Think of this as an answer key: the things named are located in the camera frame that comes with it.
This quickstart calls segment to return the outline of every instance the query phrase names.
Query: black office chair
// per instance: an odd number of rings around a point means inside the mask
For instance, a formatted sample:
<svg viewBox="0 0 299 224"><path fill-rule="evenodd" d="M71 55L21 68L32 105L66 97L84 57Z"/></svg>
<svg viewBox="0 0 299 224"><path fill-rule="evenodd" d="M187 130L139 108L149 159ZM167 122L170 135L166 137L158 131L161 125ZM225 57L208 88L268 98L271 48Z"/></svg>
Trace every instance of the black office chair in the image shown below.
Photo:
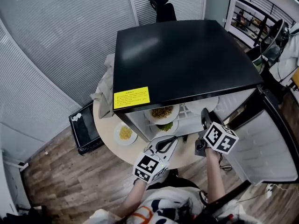
<svg viewBox="0 0 299 224"><path fill-rule="evenodd" d="M156 22L176 21L174 7L168 0L148 0L157 13Z"/></svg>

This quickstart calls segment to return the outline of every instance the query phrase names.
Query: green vegetable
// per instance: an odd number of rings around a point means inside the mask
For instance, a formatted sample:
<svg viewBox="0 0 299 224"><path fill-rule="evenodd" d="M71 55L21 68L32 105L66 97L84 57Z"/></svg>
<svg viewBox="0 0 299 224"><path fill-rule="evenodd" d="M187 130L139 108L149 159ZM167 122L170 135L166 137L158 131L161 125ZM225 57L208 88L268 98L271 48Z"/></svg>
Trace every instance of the green vegetable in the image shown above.
<svg viewBox="0 0 299 224"><path fill-rule="evenodd" d="M173 123L172 123L172 122L170 122L170 123L168 123L168 124L166 124L166 125L157 125L157 127L158 127L160 130L165 131L165 132L168 131L168 130L170 130L172 126L173 126Z"/></svg>

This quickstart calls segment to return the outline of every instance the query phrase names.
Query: plate of noodles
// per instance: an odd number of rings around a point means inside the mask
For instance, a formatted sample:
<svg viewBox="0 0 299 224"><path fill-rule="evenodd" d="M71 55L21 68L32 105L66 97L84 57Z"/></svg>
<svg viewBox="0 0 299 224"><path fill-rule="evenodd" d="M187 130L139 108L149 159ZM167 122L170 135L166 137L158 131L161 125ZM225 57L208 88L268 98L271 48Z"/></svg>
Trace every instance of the plate of noodles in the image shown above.
<svg viewBox="0 0 299 224"><path fill-rule="evenodd" d="M119 123L114 129L114 140L122 146L127 146L137 139L137 134L124 122Z"/></svg>
<svg viewBox="0 0 299 224"><path fill-rule="evenodd" d="M174 121L179 113L179 105L161 107L152 110L145 110L145 117L156 125L166 125Z"/></svg>

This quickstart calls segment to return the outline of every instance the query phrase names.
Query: yellow warning label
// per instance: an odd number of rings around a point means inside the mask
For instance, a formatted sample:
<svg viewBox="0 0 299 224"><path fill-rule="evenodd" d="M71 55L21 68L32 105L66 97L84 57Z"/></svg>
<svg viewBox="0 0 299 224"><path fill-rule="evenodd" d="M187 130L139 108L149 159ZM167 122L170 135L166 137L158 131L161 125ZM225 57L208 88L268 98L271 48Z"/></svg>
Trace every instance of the yellow warning label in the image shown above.
<svg viewBox="0 0 299 224"><path fill-rule="evenodd" d="M150 102L148 87L114 93L114 109Z"/></svg>

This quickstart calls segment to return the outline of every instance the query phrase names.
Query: wall outlet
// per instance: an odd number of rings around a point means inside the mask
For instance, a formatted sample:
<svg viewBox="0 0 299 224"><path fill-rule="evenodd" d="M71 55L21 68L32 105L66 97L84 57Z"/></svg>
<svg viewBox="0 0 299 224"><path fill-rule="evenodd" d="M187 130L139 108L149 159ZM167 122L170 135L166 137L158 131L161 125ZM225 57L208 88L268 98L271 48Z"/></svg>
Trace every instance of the wall outlet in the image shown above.
<svg viewBox="0 0 299 224"><path fill-rule="evenodd" d="M266 187L266 199L269 199L272 196L272 191L273 191L273 184L269 183Z"/></svg>

